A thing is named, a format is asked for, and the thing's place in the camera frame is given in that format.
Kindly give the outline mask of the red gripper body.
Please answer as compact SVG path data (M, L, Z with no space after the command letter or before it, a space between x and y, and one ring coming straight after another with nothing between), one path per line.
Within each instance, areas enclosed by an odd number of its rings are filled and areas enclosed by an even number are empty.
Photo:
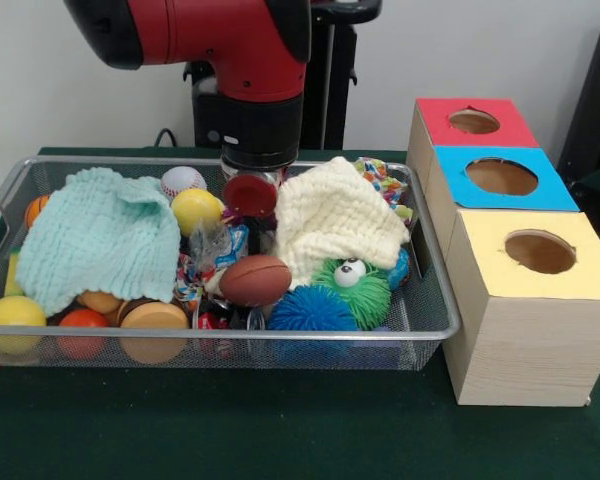
M247 217L266 217L277 203L278 186L268 177L244 173L231 177L223 189L227 206Z

